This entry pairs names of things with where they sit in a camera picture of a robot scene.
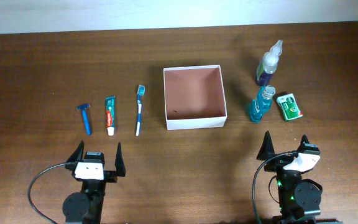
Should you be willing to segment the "blue mouthwash bottle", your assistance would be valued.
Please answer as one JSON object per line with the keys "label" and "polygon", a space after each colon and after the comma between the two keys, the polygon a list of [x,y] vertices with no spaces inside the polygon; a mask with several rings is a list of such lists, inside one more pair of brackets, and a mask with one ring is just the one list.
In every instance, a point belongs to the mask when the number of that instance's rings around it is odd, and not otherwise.
{"label": "blue mouthwash bottle", "polygon": [[257,96],[252,100],[249,107],[250,120],[253,123],[261,122],[263,115],[271,108],[275,92],[276,89],[272,85],[262,86],[260,88]]}

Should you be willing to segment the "blue disposable razor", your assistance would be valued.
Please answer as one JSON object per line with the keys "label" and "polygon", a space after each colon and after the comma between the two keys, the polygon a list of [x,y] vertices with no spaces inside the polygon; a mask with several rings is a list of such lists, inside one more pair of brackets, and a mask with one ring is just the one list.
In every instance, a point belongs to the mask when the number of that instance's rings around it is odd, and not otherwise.
{"label": "blue disposable razor", "polygon": [[90,105],[86,103],[86,104],[77,106],[76,109],[78,111],[81,111],[86,133],[87,133],[87,135],[90,136],[91,135],[91,127],[90,127],[90,122],[89,122],[89,119],[88,119],[88,115],[86,113],[86,109],[89,108],[89,107],[90,107]]}

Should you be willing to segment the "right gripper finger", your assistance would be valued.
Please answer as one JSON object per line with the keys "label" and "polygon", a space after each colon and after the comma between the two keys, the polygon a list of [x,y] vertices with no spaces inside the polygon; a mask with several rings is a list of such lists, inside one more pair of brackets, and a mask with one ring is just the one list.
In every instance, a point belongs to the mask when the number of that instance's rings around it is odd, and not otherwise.
{"label": "right gripper finger", "polygon": [[264,140],[256,157],[259,161],[266,161],[275,156],[275,151],[272,143],[272,138],[269,131],[265,132]]}
{"label": "right gripper finger", "polygon": [[309,140],[307,138],[307,136],[304,134],[302,137],[301,137],[301,141],[300,141],[300,145],[298,147],[298,151],[299,152],[304,152],[305,150],[307,150],[307,147],[308,147],[308,144],[309,144]]}

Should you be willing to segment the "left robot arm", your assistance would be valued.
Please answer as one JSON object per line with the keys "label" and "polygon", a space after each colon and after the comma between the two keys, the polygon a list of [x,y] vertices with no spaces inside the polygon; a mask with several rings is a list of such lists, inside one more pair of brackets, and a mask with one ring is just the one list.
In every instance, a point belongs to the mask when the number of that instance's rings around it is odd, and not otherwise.
{"label": "left robot arm", "polygon": [[82,183],[81,190],[70,194],[62,205],[65,223],[100,223],[106,184],[116,183],[126,175],[121,144],[117,145],[115,170],[105,170],[102,152],[84,152],[80,142],[67,159],[65,168],[72,171],[75,180]]}

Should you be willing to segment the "blue white toothbrush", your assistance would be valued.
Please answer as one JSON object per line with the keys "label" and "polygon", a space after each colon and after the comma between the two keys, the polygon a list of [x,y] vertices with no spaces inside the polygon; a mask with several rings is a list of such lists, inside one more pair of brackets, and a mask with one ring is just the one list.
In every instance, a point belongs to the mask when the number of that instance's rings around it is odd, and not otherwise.
{"label": "blue white toothbrush", "polygon": [[139,136],[140,134],[140,124],[141,124],[141,112],[142,112],[142,103],[141,97],[145,94],[145,86],[139,85],[137,90],[137,126],[135,135]]}

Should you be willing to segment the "green toothpaste tube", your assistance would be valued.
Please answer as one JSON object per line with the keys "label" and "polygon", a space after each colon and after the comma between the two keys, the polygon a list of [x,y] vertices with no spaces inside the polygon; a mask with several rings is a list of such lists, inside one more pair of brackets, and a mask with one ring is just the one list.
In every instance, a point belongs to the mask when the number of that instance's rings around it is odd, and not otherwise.
{"label": "green toothpaste tube", "polygon": [[115,114],[115,96],[109,96],[105,100],[105,106],[106,106],[106,126],[107,126],[107,132],[109,136],[114,135],[114,114]]}

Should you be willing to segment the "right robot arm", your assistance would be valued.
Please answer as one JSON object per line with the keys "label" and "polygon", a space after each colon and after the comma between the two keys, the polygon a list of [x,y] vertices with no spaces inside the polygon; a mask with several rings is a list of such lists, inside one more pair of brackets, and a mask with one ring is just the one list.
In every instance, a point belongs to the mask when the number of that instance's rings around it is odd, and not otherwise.
{"label": "right robot arm", "polygon": [[329,224],[340,223],[336,219],[318,220],[321,214],[319,207],[323,194],[323,186],[302,175],[313,170],[320,159],[317,145],[311,144],[307,136],[302,136],[300,145],[295,151],[275,153],[271,135],[265,132],[264,140],[257,160],[262,164],[257,168],[252,182],[252,204],[258,223],[262,222],[255,201],[257,176],[261,170],[273,172],[277,181],[280,215],[272,218],[278,224]]}

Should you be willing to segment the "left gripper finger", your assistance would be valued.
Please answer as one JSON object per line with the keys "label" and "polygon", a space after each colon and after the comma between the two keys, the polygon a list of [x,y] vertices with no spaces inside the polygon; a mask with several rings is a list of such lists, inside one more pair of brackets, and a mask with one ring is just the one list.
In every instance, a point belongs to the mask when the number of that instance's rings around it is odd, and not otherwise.
{"label": "left gripper finger", "polygon": [[116,167],[116,175],[118,177],[125,177],[126,176],[126,167],[125,167],[124,159],[122,156],[122,148],[121,148],[120,142],[118,142],[118,145],[117,145],[116,158],[115,158],[114,165]]}
{"label": "left gripper finger", "polygon": [[84,152],[84,142],[81,141],[76,148],[76,150],[71,154],[71,156],[67,159],[67,162],[80,162],[83,159]]}

